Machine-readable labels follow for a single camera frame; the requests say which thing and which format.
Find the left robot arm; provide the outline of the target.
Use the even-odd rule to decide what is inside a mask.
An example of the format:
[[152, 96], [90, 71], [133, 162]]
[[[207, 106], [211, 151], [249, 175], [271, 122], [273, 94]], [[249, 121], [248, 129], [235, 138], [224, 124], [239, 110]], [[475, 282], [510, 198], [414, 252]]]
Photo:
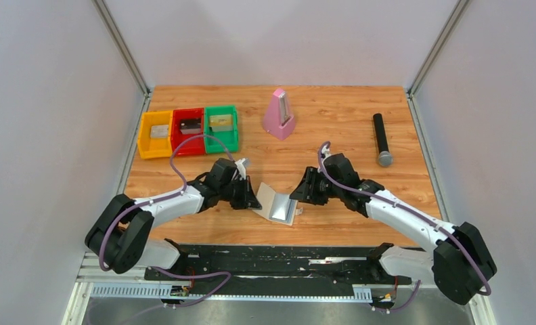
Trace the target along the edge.
[[123, 274], [137, 266], [159, 267], [173, 280], [182, 279], [188, 261], [172, 240], [151, 240], [150, 232], [163, 223], [207, 211], [219, 202], [234, 210], [259, 210], [262, 205], [246, 173], [247, 158], [218, 159], [177, 190], [147, 198], [118, 194], [85, 236], [85, 246], [99, 257], [104, 271]]

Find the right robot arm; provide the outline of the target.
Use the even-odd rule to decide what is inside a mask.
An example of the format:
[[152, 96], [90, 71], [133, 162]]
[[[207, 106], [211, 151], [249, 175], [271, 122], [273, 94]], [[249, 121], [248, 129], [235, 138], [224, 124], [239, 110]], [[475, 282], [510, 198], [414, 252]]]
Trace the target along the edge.
[[321, 156], [307, 167], [290, 198], [323, 206], [337, 198], [350, 211], [379, 221], [412, 239], [420, 250], [380, 245], [367, 272], [375, 282], [403, 276], [435, 284], [449, 300], [467, 304], [475, 295], [490, 295], [497, 266], [477, 227], [455, 225], [398, 199], [383, 185], [361, 178], [343, 154]]

